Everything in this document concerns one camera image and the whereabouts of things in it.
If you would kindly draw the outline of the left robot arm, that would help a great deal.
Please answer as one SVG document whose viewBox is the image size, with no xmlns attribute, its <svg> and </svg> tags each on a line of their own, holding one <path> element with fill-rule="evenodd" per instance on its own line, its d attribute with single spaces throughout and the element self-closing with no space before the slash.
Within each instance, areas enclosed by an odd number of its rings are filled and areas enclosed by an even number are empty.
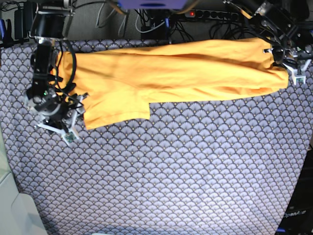
<svg viewBox="0 0 313 235">
<path fill-rule="evenodd" d="M 271 44 L 274 62 L 285 67 L 296 85 L 306 83 L 313 61 L 313 23 L 300 21 L 274 0 L 225 0 L 237 8 L 252 35 Z"/>
</svg>

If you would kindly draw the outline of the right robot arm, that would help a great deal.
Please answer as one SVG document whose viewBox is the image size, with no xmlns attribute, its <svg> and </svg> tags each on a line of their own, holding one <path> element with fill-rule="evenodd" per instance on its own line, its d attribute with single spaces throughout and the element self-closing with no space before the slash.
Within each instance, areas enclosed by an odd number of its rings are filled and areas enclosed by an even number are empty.
<svg viewBox="0 0 313 235">
<path fill-rule="evenodd" d="M 36 14 L 29 32 L 37 43 L 32 54 L 33 77 L 31 87 L 25 92 L 25 103 L 38 117 L 38 127 L 57 133 L 66 144 L 79 139 L 75 128 L 78 118 L 83 117 L 85 108 L 82 101 L 88 93 L 78 95 L 74 77 L 77 59 L 72 45 L 67 39 L 69 26 L 74 16 L 74 3 L 71 0 L 39 0 Z M 72 57 L 72 71 L 68 82 L 62 88 L 59 67 L 65 53 L 57 52 L 55 44 L 66 44 Z"/>
</svg>

